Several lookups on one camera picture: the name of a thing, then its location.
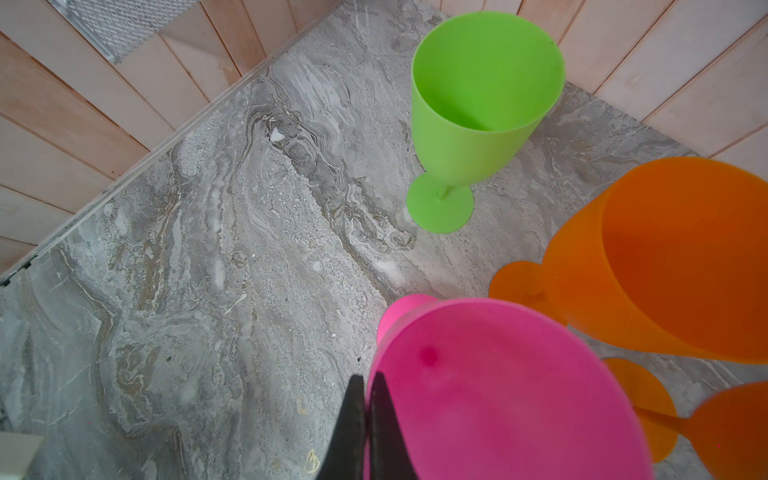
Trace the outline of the pink plastic wine glass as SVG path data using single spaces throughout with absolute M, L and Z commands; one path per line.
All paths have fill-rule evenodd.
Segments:
M 641 424 L 561 324 L 488 298 L 408 295 L 378 325 L 382 374 L 420 479 L 649 479 Z

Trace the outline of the orange wine glass front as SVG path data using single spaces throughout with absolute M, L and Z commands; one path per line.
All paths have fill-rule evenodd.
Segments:
M 629 350 L 767 360 L 767 184 L 669 157 L 623 175 L 568 219 L 540 262 L 490 282 L 519 303 Z

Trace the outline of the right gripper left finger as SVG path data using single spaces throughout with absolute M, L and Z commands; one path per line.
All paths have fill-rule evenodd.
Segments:
M 361 480 L 366 444 L 365 385 L 361 375 L 349 379 L 326 456 L 317 479 Z

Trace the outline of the orange wine glass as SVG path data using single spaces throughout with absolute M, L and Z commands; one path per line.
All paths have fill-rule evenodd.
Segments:
M 653 461 L 665 459 L 682 435 L 715 479 L 767 477 L 765 381 L 718 392 L 690 417 L 682 418 L 661 381 L 650 371 L 622 358 L 607 358 L 604 363 L 629 398 Z
M 629 350 L 767 360 L 767 184 L 669 157 L 623 175 L 568 219 L 540 262 L 490 282 L 519 303 Z

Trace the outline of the green plastic wine glass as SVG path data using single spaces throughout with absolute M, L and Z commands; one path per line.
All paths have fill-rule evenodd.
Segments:
M 432 233 L 462 228 L 472 185 L 514 158 L 565 80 L 557 43 L 522 17 L 472 12 L 432 29 L 411 65 L 411 136 L 424 169 L 407 191 L 412 220 Z

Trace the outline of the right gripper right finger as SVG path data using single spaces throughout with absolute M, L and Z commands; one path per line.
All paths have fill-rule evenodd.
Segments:
M 369 477 L 417 479 L 384 374 L 373 377 L 369 398 Z

